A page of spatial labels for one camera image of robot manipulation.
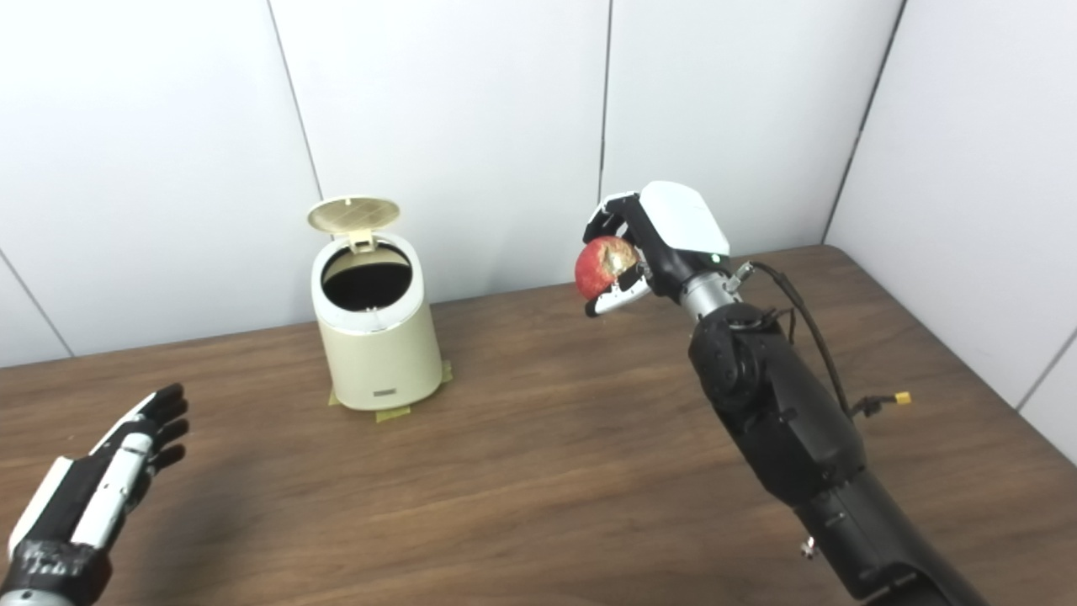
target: yellow tape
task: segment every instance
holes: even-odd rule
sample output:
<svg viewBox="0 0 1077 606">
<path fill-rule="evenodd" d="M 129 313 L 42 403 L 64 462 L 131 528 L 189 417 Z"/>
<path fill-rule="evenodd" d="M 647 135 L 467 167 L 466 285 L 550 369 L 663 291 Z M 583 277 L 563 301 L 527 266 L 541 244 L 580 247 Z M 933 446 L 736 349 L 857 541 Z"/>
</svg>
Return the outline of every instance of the yellow tape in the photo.
<svg viewBox="0 0 1077 606">
<path fill-rule="evenodd" d="M 389 409 L 387 411 L 377 411 L 374 413 L 374 422 L 381 423 L 382 421 L 389 421 L 390 419 L 396 419 L 397 417 L 404 417 L 411 412 L 411 407 L 401 407 L 398 409 Z"/>
</svg>

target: trash can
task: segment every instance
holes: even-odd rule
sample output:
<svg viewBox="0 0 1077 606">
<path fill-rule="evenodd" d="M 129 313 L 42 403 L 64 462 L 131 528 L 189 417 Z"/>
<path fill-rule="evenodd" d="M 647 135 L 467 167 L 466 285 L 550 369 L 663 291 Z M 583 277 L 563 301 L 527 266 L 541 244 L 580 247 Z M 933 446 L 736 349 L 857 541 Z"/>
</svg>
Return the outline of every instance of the trash can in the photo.
<svg viewBox="0 0 1077 606">
<path fill-rule="evenodd" d="M 388 199 L 348 196 L 307 215 L 333 234 L 310 276 L 314 314 L 344 406 L 365 411 L 410 405 L 442 383 L 442 355 L 411 244 L 382 231 L 400 216 Z"/>
</svg>

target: bitten apple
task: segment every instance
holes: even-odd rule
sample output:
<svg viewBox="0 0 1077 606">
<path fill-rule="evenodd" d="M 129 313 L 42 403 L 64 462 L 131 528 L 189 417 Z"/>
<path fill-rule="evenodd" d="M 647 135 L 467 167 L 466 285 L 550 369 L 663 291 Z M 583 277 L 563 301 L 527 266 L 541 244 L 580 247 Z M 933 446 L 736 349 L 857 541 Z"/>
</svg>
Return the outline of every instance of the bitten apple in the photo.
<svg viewBox="0 0 1077 606">
<path fill-rule="evenodd" d="M 625 239 L 599 236 L 576 257 L 576 287 L 590 300 L 639 260 L 635 249 Z"/>
</svg>

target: black cable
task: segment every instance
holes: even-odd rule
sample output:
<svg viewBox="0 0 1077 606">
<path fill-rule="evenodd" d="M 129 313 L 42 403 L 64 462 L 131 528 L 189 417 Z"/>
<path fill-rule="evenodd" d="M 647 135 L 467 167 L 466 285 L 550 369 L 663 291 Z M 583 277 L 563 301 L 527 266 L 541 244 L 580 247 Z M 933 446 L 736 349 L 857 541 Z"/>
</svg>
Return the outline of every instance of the black cable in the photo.
<svg viewBox="0 0 1077 606">
<path fill-rule="evenodd" d="M 793 346 L 793 332 L 797 329 L 797 311 L 789 310 L 789 346 Z"/>
<path fill-rule="evenodd" d="M 774 269 L 766 263 L 759 263 L 757 260 L 752 260 L 752 266 L 758 269 L 763 269 L 771 278 L 774 279 L 774 283 L 782 288 L 785 296 L 789 298 L 793 302 L 793 307 L 800 312 L 803 316 L 805 324 L 808 325 L 808 330 L 811 332 L 812 339 L 815 340 L 815 347 L 819 349 L 819 353 L 823 356 L 823 364 L 826 365 L 826 372 L 830 376 L 830 383 L 834 384 L 834 395 L 838 398 L 838 406 L 841 407 L 841 411 L 849 415 L 849 400 L 845 399 L 845 391 L 841 386 L 841 378 L 838 377 L 838 369 L 834 366 L 834 358 L 830 357 L 830 350 L 826 347 L 826 341 L 823 340 L 823 334 L 819 330 L 819 325 L 815 324 L 815 319 L 811 316 L 808 311 L 808 306 L 805 305 L 803 298 L 800 297 L 800 293 L 797 292 L 796 286 L 789 281 L 789 278 L 785 273 Z"/>
</svg>

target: trash can lid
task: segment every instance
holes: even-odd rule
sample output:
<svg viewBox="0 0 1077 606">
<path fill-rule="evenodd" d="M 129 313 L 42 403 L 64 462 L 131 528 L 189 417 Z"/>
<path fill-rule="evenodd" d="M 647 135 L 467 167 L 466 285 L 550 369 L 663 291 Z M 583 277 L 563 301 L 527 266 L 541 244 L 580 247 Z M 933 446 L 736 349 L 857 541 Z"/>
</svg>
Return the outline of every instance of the trash can lid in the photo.
<svg viewBox="0 0 1077 606">
<path fill-rule="evenodd" d="M 310 226 L 348 236 L 352 252 L 377 248 L 370 231 L 392 223 L 401 209 L 392 200 L 370 196 L 345 196 L 316 203 L 307 213 Z"/>
</svg>

